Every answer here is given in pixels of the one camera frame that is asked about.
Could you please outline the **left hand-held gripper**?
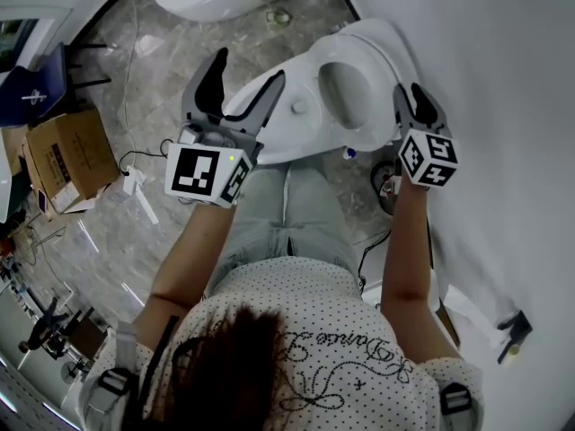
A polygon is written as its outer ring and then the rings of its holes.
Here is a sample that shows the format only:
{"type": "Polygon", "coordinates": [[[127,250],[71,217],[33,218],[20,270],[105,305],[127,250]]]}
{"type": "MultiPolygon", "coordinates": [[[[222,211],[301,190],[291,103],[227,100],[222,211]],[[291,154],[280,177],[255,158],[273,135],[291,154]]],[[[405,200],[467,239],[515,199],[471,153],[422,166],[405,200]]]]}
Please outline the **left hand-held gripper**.
{"type": "Polygon", "coordinates": [[[257,140],[283,93],[286,75],[271,76],[240,115],[225,115],[223,72],[228,48],[202,60],[181,97],[181,114],[189,121],[170,144],[165,193],[192,202],[229,208],[257,163],[263,144],[257,140]]]}

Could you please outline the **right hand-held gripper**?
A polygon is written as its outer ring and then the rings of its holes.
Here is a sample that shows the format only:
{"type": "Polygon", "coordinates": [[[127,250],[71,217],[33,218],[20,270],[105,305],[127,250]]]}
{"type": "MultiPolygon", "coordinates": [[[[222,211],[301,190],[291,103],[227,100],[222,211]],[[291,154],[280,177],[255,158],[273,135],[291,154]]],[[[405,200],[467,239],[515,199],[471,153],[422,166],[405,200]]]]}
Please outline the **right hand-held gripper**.
{"type": "Polygon", "coordinates": [[[411,84],[411,93],[416,101],[414,118],[418,123],[411,120],[411,103],[403,85],[394,87],[394,116],[402,137],[398,151],[402,175],[414,185],[442,188],[459,166],[460,145],[453,138],[447,115],[435,97],[417,83],[411,84]]]}

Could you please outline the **person's right forearm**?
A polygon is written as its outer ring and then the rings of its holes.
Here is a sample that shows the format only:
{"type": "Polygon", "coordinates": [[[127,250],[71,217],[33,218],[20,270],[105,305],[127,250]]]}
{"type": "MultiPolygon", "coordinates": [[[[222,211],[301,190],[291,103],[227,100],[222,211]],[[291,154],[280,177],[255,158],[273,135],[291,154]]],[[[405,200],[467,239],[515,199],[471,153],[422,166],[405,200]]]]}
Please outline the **person's right forearm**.
{"type": "Polygon", "coordinates": [[[381,309],[386,318],[428,318],[430,282],[427,191],[403,180],[383,275],[381,309]]]}

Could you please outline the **person's left forearm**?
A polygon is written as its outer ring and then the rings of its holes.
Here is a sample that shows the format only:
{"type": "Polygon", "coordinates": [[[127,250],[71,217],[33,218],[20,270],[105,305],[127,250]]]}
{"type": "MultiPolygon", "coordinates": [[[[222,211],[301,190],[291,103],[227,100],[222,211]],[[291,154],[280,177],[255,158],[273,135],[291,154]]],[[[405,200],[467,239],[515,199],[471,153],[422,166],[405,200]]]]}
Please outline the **person's left forearm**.
{"type": "Polygon", "coordinates": [[[152,284],[144,311],[184,314],[204,294],[234,220],[235,208],[197,205],[152,284]]]}

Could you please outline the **white paper sheet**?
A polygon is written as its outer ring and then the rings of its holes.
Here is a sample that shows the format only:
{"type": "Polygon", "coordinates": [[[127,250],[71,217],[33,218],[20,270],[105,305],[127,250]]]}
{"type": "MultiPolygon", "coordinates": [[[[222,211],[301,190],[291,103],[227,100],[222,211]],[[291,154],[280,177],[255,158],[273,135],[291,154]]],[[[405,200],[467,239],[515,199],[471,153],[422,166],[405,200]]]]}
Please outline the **white paper sheet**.
{"type": "Polygon", "coordinates": [[[507,337],[505,330],[498,330],[490,323],[481,310],[457,287],[449,285],[443,299],[444,305],[453,312],[464,316],[481,334],[489,340],[491,347],[497,347],[507,337]]]}

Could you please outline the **light grey trousers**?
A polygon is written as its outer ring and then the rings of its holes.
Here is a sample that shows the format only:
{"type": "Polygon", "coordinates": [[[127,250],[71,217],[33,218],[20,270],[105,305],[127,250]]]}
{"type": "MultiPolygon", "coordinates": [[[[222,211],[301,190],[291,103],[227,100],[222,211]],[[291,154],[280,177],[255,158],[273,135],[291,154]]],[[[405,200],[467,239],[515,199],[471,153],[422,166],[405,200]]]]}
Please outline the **light grey trousers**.
{"type": "Polygon", "coordinates": [[[332,275],[358,291],[358,258],[321,155],[257,167],[247,177],[207,292],[235,268],[293,258],[341,268],[332,275]]]}

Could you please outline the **white power strip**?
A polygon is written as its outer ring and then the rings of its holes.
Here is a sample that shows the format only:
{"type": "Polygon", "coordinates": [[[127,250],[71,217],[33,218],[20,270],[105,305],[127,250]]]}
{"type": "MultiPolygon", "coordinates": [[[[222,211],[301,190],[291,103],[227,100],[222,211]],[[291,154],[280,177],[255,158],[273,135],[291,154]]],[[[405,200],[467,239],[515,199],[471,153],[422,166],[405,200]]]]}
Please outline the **white power strip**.
{"type": "Polygon", "coordinates": [[[122,189],[129,196],[139,191],[146,180],[146,175],[133,165],[128,165],[123,175],[124,181],[122,189]]]}

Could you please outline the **printed brown cardboard box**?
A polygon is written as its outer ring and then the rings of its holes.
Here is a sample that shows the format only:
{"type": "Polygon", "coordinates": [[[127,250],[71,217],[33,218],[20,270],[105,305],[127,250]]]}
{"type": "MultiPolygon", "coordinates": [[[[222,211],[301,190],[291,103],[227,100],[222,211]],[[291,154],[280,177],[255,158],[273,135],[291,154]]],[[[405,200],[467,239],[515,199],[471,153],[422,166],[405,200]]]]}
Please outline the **printed brown cardboard box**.
{"type": "Polygon", "coordinates": [[[30,130],[22,150],[38,205],[46,195],[49,220],[84,212],[118,177],[109,140],[96,109],[63,114],[30,130]]]}

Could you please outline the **blue chair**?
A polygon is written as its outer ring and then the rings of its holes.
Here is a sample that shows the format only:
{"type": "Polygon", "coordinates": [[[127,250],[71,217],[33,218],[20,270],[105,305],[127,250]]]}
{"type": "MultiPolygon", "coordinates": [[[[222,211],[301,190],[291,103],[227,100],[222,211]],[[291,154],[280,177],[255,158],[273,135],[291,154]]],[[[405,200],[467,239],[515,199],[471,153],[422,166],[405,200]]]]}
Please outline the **blue chair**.
{"type": "Polygon", "coordinates": [[[79,98],[76,91],[107,84],[111,79],[106,77],[83,83],[74,82],[69,71],[81,65],[71,63],[68,57],[80,49],[106,47],[103,43],[72,46],[59,43],[45,57],[39,69],[31,71],[23,66],[15,66],[0,84],[0,128],[36,126],[43,119],[79,111],[86,100],[79,98]],[[42,104],[31,106],[27,101],[22,101],[22,96],[30,94],[34,89],[49,97],[42,104]]]}

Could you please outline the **dotted white shirt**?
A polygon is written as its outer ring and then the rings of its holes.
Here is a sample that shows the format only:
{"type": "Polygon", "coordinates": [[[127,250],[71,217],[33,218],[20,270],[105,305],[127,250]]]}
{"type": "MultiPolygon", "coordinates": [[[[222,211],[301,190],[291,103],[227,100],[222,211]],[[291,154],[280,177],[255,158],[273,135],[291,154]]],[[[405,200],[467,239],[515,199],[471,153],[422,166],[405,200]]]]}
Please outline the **dotted white shirt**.
{"type": "Polygon", "coordinates": [[[80,393],[83,431],[481,431],[481,374],[457,357],[415,362],[341,268],[266,259],[232,270],[156,349],[119,325],[80,393]],[[129,396],[96,406],[98,377],[137,377],[129,396]],[[460,383],[472,408],[443,416],[460,383]]]}

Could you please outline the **window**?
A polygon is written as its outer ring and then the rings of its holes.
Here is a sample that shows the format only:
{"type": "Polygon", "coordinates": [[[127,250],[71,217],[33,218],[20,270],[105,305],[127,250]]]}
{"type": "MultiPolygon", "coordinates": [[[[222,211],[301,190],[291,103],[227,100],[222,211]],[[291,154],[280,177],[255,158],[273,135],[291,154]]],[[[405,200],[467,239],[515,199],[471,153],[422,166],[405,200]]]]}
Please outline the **window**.
{"type": "Polygon", "coordinates": [[[38,19],[0,21],[0,73],[16,65],[38,19]]]}

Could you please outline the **black paper holder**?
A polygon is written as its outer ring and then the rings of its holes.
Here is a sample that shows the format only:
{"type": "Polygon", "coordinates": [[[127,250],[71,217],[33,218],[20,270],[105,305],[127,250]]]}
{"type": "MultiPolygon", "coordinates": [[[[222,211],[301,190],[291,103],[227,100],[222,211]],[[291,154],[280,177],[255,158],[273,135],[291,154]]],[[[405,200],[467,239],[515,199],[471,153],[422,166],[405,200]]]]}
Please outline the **black paper holder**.
{"type": "Polygon", "coordinates": [[[507,333],[504,347],[497,359],[499,365],[505,365],[519,354],[526,337],[533,331],[533,327],[524,312],[519,311],[510,319],[499,323],[497,329],[507,333]]]}

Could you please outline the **grey harness buckle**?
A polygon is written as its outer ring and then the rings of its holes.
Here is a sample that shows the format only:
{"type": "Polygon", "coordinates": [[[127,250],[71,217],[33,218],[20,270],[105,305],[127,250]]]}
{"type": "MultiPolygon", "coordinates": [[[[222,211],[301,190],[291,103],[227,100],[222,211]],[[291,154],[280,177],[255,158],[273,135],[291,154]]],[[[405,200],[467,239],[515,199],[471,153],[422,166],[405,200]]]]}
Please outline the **grey harness buckle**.
{"type": "Polygon", "coordinates": [[[94,399],[99,409],[107,410],[122,398],[126,399],[134,390],[137,377],[124,367],[113,367],[104,371],[97,379],[94,399]]]}
{"type": "Polygon", "coordinates": [[[472,395],[460,383],[450,383],[440,393],[440,408],[443,416],[465,412],[472,408],[472,395]]]}

